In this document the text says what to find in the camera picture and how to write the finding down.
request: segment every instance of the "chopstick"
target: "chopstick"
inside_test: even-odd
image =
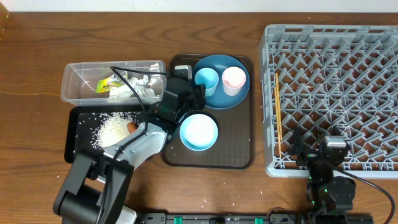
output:
[[[279,77],[278,73],[275,73],[275,114],[276,114],[276,127],[278,133],[278,148],[279,148],[279,158],[282,158],[282,148],[280,142],[282,141],[282,121],[280,115],[280,97],[279,97]]]

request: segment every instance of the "clear plastic container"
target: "clear plastic container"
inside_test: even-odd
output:
[[[134,95],[129,98],[108,98],[109,92],[95,92],[98,81],[114,74],[109,68],[110,66],[145,72],[165,72],[163,61],[70,63],[65,67],[63,74],[61,99],[76,106],[138,104]],[[140,73],[128,72],[127,74],[129,78],[143,78],[143,74]],[[143,102],[151,104],[162,99],[166,77],[165,75],[148,75],[148,78],[146,87],[153,89],[157,96],[141,97],[141,99]]]

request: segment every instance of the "white wall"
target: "white wall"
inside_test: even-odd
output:
[[[398,12],[398,0],[0,0],[9,11]]]

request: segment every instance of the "plastic bin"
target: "plastic bin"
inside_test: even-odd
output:
[[[287,154],[336,126],[351,146],[340,169],[398,179],[398,27],[269,25],[259,44],[264,156],[271,177],[308,177]],[[282,157],[274,113],[279,74]]]
[[[65,67],[63,74],[61,99],[76,106],[138,104],[139,102],[134,95],[130,98],[108,98],[109,92],[95,92],[98,81],[114,74],[109,68],[110,66],[146,72],[165,72],[165,63],[163,61],[70,63]],[[143,74],[140,73],[128,72],[127,74],[129,78],[143,78]],[[141,99],[143,102],[151,104],[161,100],[166,85],[166,77],[165,75],[148,76],[147,87],[152,88],[158,96],[141,97]]]

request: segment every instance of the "wire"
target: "wire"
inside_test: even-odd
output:
[[[339,169],[337,169],[337,167],[331,165],[330,163],[329,163],[329,166],[331,166],[333,168],[333,170],[335,170],[337,172],[341,172],[342,174],[347,175],[348,177],[351,177],[351,178],[354,178],[354,179],[359,180],[361,182],[364,182],[365,184],[368,184],[368,185],[374,187],[375,189],[380,190],[383,194],[385,194],[387,196],[387,198],[391,202],[391,211],[390,211],[390,215],[387,217],[387,220],[384,222],[384,224],[388,224],[392,220],[392,217],[394,216],[394,212],[396,210],[396,203],[395,203],[394,199],[391,197],[391,195],[386,190],[382,189],[381,187],[377,186],[376,184],[374,184],[372,182],[369,182],[369,181],[367,181],[365,179],[357,177],[354,174],[350,174],[349,172],[346,172],[346,171],[343,171],[343,170],[339,170]]]
[[[141,98],[139,97],[138,93],[135,91],[135,89],[130,85],[129,82],[127,82],[127,80],[125,78],[123,78],[123,76],[117,71],[117,70],[122,70],[122,71],[127,71],[127,72],[135,72],[135,73],[141,73],[141,74],[145,74],[145,75],[166,75],[165,72],[144,72],[144,71],[137,71],[137,70],[133,70],[133,69],[128,69],[128,68],[119,68],[119,67],[114,67],[114,66],[110,66],[110,69],[130,88],[130,90],[134,93],[134,95],[136,96],[139,104],[141,105],[142,108],[142,112],[144,113],[144,117],[145,117],[145,128],[144,130],[139,133],[136,137],[130,139],[129,141],[127,141],[126,143],[124,143],[123,145],[121,145],[118,150],[116,151],[116,153],[114,154],[111,164],[109,166],[109,171],[108,174],[106,175],[106,180],[105,180],[105,186],[104,186],[104,193],[102,196],[102,201],[101,201],[101,205],[99,206],[99,212],[98,212],[98,216],[97,219],[95,221],[96,224],[100,223],[101,217],[102,217],[102,213],[104,212],[104,208],[105,208],[105,202],[106,202],[106,196],[108,194],[108,188],[109,188],[109,183],[112,177],[112,173],[113,173],[113,167],[114,167],[114,163],[116,162],[116,159],[118,158],[118,156],[120,155],[120,153],[123,152],[123,150],[126,148],[126,146],[128,146],[130,143],[134,142],[135,140],[137,140],[138,138],[140,138],[141,136],[143,136],[147,130],[148,130],[148,114],[145,110],[145,106],[144,103],[142,102]]]
[[[272,223],[272,222],[270,221],[269,215],[272,213],[272,211],[275,211],[276,209],[283,210],[283,211],[286,213],[286,210],[285,210],[284,208],[282,208],[282,207],[275,207],[275,208],[271,209],[271,210],[268,212],[268,214],[267,214],[267,220],[268,220],[270,223]],[[290,214],[286,214],[286,215],[288,215],[289,218],[290,218],[294,223],[296,222],[296,220],[295,220],[294,218],[292,218],[292,217],[290,216]]]

